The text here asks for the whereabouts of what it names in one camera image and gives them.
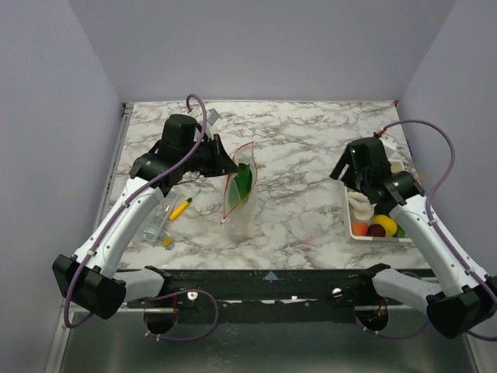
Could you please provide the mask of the clear zip top bag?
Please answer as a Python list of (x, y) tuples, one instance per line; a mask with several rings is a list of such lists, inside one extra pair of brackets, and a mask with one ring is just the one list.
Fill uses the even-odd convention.
[(255, 142), (240, 146), (232, 160), (238, 171), (227, 177), (221, 225), (227, 237), (240, 242), (250, 236), (257, 202), (258, 169), (255, 162)]

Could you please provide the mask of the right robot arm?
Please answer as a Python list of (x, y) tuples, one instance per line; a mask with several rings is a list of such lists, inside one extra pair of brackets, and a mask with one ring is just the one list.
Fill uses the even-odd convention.
[(415, 244), (436, 282), (402, 274), (386, 264), (359, 275), (359, 299), (372, 305), (394, 299), (427, 315), (433, 327), (453, 339), (496, 312), (496, 279), (478, 265), (428, 205), (424, 189), (411, 173), (393, 173), (378, 137), (350, 142), (330, 174), (346, 187), (384, 207)]

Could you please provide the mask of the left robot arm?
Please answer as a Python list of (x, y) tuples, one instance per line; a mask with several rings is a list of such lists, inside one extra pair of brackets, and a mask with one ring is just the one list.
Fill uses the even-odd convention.
[(108, 319), (125, 302), (146, 298), (162, 307), (171, 301), (172, 288), (165, 271), (148, 266), (120, 273), (117, 267), (144, 220), (184, 174), (218, 177), (238, 171), (220, 136), (196, 138), (199, 129), (193, 117), (171, 115), (162, 138), (134, 161), (118, 201), (98, 228), (72, 256), (55, 259), (52, 270), (68, 302)]

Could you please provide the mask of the toy white garlic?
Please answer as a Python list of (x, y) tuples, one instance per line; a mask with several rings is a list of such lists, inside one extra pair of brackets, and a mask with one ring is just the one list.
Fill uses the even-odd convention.
[(349, 191), (347, 201), (352, 221), (369, 222), (374, 216), (374, 206), (362, 193)]

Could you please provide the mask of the toy peach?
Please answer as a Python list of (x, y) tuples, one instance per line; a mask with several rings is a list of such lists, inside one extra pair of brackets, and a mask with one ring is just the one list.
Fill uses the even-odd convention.
[(369, 225), (364, 221), (355, 221), (351, 223), (351, 232), (354, 236), (367, 237), (369, 235)]

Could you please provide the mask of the white plastic basket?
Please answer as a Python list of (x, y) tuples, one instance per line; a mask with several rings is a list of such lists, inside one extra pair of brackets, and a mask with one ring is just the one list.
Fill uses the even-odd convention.
[[(398, 239), (398, 238), (395, 238), (394, 236), (385, 236), (385, 237), (370, 237), (370, 236), (367, 236), (367, 237), (359, 237), (359, 236), (354, 236), (352, 235), (352, 232), (351, 232), (351, 223), (354, 222), (352, 221), (351, 219), (351, 216), (350, 216), (350, 211), (349, 211), (349, 204), (348, 204), (348, 201), (347, 201), (347, 193), (349, 191), (354, 191), (354, 190), (351, 190), (349, 188), (347, 188), (346, 186), (344, 186), (343, 188), (343, 196), (344, 196), (344, 208), (343, 208), (343, 214), (344, 214), (344, 225), (345, 225), (345, 230), (346, 230), (346, 235), (348, 237), (348, 240), (350, 242), (375, 242), (375, 243), (382, 243), (382, 244), (385, 244), (385, 245), (407, 245), (407, 244), (411, 244), (412, 243), (412, 240), (407, 236), (406, 234), (406, 237), (403, 238), (403, 239)], [(370, 226), (373, 224), (373, 219), (374, 219), (374, 216), (373, 218), (367, 222), (367, 224)]]

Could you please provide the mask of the dark red toy fruit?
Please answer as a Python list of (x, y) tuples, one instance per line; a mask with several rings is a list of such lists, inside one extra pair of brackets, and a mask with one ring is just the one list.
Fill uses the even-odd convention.
[(385, 237), (387, 235), (385, 228), (379, 224), (370, 225), (367, 234), (370, 237)]

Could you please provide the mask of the toy lemon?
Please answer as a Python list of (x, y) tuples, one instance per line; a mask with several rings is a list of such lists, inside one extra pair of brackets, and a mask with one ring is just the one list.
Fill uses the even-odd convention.
[(374, 225), (380, 225), (385, 230), (386, 236), (393, 236), (398, 230), (397, 223), (385, 214), (375, 215), (372, 222)]

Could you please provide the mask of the toy green vegetable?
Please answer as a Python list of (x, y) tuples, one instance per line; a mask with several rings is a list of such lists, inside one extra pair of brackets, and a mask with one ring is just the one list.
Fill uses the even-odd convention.
[(405, 231), (403, 230), (402, 227), (398, 226), (398, 229), (395, 232), (394, 237), (398, 239), (403, 239), (406, 237)]

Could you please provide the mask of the clear screw box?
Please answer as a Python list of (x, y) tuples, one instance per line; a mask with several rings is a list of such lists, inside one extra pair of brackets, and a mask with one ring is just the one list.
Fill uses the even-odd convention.
[(139, 236), (145, 242), (162, 241), (167, 236), (165, 226), (179, 199), (180, 193), (171, 190), (165, 199), (147, 216), (139, 230)]

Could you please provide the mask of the black mounting rail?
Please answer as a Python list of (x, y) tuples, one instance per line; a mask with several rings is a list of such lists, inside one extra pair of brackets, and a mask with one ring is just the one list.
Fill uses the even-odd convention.
[(164, 300), (128, 308), (151, 317), (154, 328), (176, 321), (207, 325), (291, 322), (388, 324), (387, 302), (358, 270), (170, 270)]

